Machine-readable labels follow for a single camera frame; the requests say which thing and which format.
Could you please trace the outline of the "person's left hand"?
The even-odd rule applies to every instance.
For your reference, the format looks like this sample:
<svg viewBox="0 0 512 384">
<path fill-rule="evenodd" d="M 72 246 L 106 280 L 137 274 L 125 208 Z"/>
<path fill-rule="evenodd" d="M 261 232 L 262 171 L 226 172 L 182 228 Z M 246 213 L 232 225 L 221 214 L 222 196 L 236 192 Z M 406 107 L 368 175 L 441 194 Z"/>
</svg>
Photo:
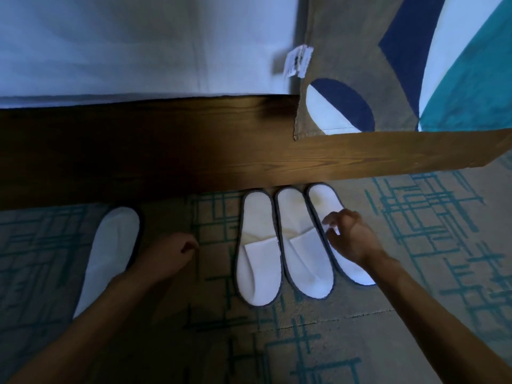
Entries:
<svg viewBox="0 0 512 384">
<path fill-rule="evenodd" d="M 152 286 L 173 277 L 185 267 L 194 255 L 184 255 L 178 249 L 178 233 L 176 232 L 155 241 L 130 268 L 130 276 L 138 283 Z"/>
</svg>

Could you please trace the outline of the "white fabric care tag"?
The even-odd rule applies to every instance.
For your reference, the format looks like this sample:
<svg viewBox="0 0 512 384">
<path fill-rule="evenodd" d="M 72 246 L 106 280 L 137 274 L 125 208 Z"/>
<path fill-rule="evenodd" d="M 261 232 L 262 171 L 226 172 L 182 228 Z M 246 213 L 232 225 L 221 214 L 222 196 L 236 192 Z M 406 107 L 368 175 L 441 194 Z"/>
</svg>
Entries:
<svg viewBox="0 0 512 384">
<path fill-rule="evenodd" d="M 299 45 L 290 51 L 285 59 L 283 75 L 285 78 L 296 76 L 304 79 L 314 48 L 306 44 Z"/>
</svg>

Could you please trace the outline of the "white bed sheet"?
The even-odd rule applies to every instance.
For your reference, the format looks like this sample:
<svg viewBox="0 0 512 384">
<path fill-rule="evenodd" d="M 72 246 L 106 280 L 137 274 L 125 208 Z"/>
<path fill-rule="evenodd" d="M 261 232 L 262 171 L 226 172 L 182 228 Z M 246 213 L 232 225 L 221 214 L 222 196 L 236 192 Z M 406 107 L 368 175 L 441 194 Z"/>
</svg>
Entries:
<svg viewBox="0 0 512 384">
<path fill-rule="evenodd" d="M 0 0 L 0 109 L 297 94 L 309 0 Z"/>
</svg>

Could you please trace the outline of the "person's right hand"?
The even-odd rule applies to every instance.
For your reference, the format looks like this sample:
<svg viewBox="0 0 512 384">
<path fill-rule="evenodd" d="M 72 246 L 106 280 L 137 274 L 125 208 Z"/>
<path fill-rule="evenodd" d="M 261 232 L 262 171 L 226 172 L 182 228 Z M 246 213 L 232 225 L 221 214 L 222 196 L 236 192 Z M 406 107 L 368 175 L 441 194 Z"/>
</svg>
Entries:
<svg viewBox="0 0 512 384">
<path fill-rule="evenodd" d="M 388 257 L 378 237 L 362 216 L 348 238 L 327 239 L 338 253 L 364 270 L 371 269 L 377 261 Z"/>
</svg>

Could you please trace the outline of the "person's right forearm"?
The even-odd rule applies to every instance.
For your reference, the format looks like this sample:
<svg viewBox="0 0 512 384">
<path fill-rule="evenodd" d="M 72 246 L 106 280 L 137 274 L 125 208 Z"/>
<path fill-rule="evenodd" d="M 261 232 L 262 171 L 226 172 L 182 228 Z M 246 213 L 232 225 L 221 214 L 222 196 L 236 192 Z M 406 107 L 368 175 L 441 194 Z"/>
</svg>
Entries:
<svg viewBox="0 0 512 384">
<path fill-rule="evenodd" d="M 512 367 L 419 285 L 385 251 L 364 256 L 368 272 L 443 384 L 512 384 Z"/>
</svg>

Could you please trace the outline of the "patterned bed runner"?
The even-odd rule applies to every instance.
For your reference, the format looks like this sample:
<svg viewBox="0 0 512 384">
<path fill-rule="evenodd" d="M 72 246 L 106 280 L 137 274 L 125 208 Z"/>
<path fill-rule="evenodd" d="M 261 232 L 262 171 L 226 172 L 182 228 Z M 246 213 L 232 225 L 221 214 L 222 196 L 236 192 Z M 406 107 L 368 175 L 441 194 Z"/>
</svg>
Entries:
<svg viewBox="0 0 512 384">
<path fill-rule="evenodd" d="M 294 139 L 512 129 L 512 0 L 310 0 Z"/>
</svg>

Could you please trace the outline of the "white slipper with grey trim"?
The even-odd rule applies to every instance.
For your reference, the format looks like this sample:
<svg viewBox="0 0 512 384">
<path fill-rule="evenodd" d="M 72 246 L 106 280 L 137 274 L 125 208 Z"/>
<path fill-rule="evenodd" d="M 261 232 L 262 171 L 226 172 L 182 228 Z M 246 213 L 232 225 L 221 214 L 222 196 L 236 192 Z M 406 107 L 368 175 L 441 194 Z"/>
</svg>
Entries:
<svg viewBox="0 0 512 384">
<path fill-rule="evenodd" d="M 247 305 L 265 307 L 279 295 L 283 278 L 273 200 L 265 191 L 255 189 L 241 200 L 235 288 Z"/>
<path fill-rule="evenodd" d="M 88 309 L 114 277 L 126 271 L 140 233 L 141 218 L 134 208 L 120 206 L 105 214 L 94 235 L 73 318 Z"/>
<path fill-rule="evenodd" d="M 374 286 L 376 283 L 360 266 L 343 257 L 329 243 L 326 232 L 329 224 L 324 224 L 323 219 L 331 212 L 344 209 L 335 190 L 326 183 L 309 185 L 305 190 L 306 200 L 319 226 L 322 228 L 322 238 L 335 270 L 344 278 L 360 286 Z"/>
<path fill-rule="evenodd" d="M 285 274 L 302 295 L 322 300 L 335 284 L 330 255 L 304 193 L 292 186 L 274 195 Z"/>
</svg>

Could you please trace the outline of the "person's left forearm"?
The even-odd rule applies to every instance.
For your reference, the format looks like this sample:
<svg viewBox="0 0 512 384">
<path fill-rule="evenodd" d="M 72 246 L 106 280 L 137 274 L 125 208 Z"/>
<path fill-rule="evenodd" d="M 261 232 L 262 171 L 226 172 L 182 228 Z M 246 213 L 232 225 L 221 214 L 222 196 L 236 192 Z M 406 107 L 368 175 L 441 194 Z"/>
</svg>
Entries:
<svg viewBox="0 0 512 384">
<path fill-rule="evenodd" d="M 114 277 L 68 329 L 38 352 L 7 384 L 77 384 L 83 381 L 96 355 L 154 283 L 135 271 Z"/>
</svg>

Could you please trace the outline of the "wooden bed frame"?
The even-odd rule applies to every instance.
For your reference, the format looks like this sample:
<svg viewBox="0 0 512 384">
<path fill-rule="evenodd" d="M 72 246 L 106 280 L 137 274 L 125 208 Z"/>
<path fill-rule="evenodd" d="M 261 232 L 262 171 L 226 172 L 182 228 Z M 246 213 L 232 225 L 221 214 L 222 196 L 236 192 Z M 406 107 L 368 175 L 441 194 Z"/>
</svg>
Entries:
<svg viewBox="0 0 512 384">
<path fill-rule="evenodd" d="M 0 210 L 482 167 L 512 129 L 293 139 L 297 96 L 0 109 Z"/>
</svg>

